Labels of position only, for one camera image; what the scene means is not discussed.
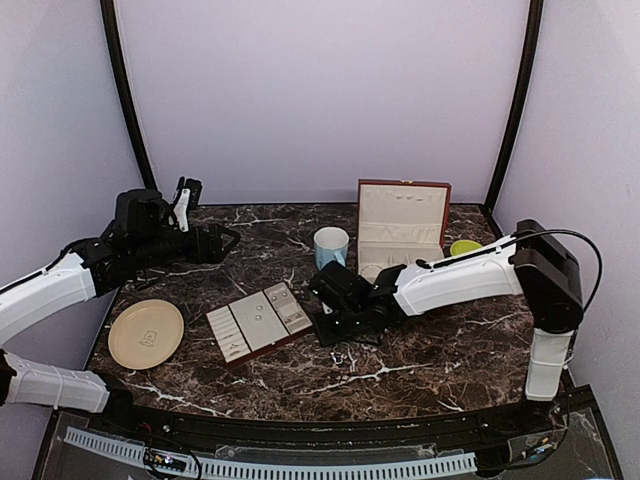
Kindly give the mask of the brown jewelry tray insert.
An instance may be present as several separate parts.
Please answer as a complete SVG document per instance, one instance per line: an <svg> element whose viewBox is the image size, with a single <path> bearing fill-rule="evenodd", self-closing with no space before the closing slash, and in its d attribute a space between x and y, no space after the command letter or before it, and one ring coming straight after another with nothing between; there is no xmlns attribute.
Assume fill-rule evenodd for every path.
<svg viewBox="0 0 640 480"><path fill-rule="evenodd" d="M258 304L264 309L257 310ZM256 315L262 320L256 321ZM207 320L230 369L313 330L310 318L284 282L213 310Z"/></svg>

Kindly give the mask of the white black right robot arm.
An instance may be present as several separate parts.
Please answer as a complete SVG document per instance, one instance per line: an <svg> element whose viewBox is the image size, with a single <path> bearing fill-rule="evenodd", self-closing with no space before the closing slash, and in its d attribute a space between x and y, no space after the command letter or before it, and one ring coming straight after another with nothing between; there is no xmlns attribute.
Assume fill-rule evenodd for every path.
<svg viewBox="0 0 640 480"><path fill-rule="evenodd" d="M428 262L418 259L382 270L374 281L329 262L310 281L311 293L330 315L317 318L326 344L381 331L441 307L499 297L524 296L533 316L526 399L510 413L521 434L549 416L571 338L584 316L579 263L557 239L560 230L534 220L472 252Z"/></svg>

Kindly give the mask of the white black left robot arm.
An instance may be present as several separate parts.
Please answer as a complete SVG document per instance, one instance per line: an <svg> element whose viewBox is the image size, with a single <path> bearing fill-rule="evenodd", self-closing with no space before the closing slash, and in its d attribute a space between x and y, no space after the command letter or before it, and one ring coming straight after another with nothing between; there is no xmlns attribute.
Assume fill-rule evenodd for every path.
<svg viewBox="0 0 640 480"><path fill-rule="evenodd" d="M133 189L116 199L103 233L74 241L49 265L1 289L1 341L70 306L102 297L146 269L172 262L218 264L240 241L220 224L192 226L188 215L201 184L181 179L172 201L152 189ZM101 413L120 436L141 427L140 412L124 399L130 392L108 374L69 370L1 352L1 402Z"/></svg>

